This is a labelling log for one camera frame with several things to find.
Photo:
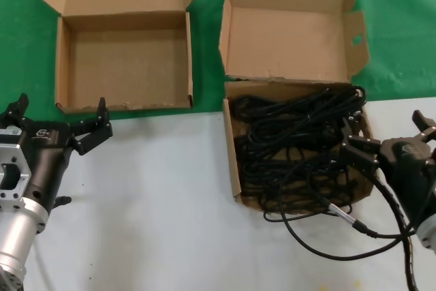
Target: cable connector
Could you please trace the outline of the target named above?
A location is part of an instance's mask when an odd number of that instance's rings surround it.
[[[344,221],[346,221],[351,226],[354,226],[354,223],[356,222],[356,220],[353,217],[351,217],[350,215],[348,215],[345,211],[340,209],[337,205],[330,203],[328,205],[328,210],[331,211],[332,213],[336,214],[338,217],[342,218]]]

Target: green backdrop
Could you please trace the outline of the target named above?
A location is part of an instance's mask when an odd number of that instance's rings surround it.
[[[218,52],[223,0],[195,0],[191,12],[192,110],[113,113],[115,119],[221,110]],[[370,100],[436,96],[436,0],[358,0],[368,27],[370,64],[353,79]],[[41,0],[0,0],[0,106],[29,94],[27,116],[66,117],[54,106],[58,14]]]

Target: cardboard box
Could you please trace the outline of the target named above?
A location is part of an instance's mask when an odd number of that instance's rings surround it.
[[[230,179],[236,201],[260,209],[241,194],[234,137],[246,124],[230,116],[229,102],[239,95],[294,99],[349,84],[369,61],[364,16],[351,12],[355,0],[225,0],[219,50],[225,73],[245,79],[227,82],[223,101]],[[366,116],[363,135],[370,138]],[[372,183],[358,181],[355,200],[371,194]]]
[[[61,14],[57,106],[93,112],[192,106],[192,0],[44,0]]]

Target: robotic arm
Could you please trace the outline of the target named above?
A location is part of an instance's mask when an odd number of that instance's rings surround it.
[[[436,253],[436,123],[415,110],[412,121],[420,133],[383,142],[353,135],[353,120],[345,120],[341,157],[347,164],[374,174],[380,168],[397,196],[421,244]]]
[[[95,118],[73,124],[32,121],[28,105],[23,93],[0,114],[0,291],[22,290],[35,235],[53,208],[71,201],[57,192],[72,151],[84,155],[112,136],[104,98]]]

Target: black cable wire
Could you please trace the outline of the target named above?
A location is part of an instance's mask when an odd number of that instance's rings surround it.
[[[352,205],[348,205],[349,210],[347,211],[347,214],[351,214],[353,212],[353,206]],[[264,219],[266,221],[269,221],[271,223],[283,223],[282,219],[272,219],[272,218],[268,218],[267,217],[268,213],[266,211],[264,211]],[[316,215],[328,215],[328,216],[334,216],[334,217],[338,217],[336,214],[334,213],[312,213],[312,214],[307,214],[307,215],[300,215],[300,216],[296,216],[296,217],[290,217],[287,218],[287,221],[298,221],[299,219],[304,219],[304,218],[308,218],[308,217],[313,217]]]
[[[315,95],[286,102],[255,96],[241,96],[231,103],[233,117],[249,124],[247,133],[235,138],[240,181],[244,196],[257,197],[264,219],[283,222],[290,234],[307,250],[323,258],[350,261],[368,258],[392,249],[400,242],[405,252],[405,274],[410,290],[417,290],[412,266],[411,229],[394,196],[378,178],[360,172],[381,192],[394,213],[399,234],[380,234],[356,220],[355,229],[374,238],[392,239],[379,249],[355,256],[334,256],[307,245],[290,226],[291,221],[328,212],[331,203],[350,205],[354,200],[355,181],[350,181],[347,167],[338,161],[334,147],[342,140],[342,118],[354,116],[365,104],[365,92],[349,87],[340,92],[326,89]],[[296,156],[291,149],[298,149]],[[316,155],[306,156],[306,151]],[[425,202],[417,218],[422,216]],[[286,213],[309,211],[310,214],[286,217]],[[267,213],[279,212],[281,219]]]

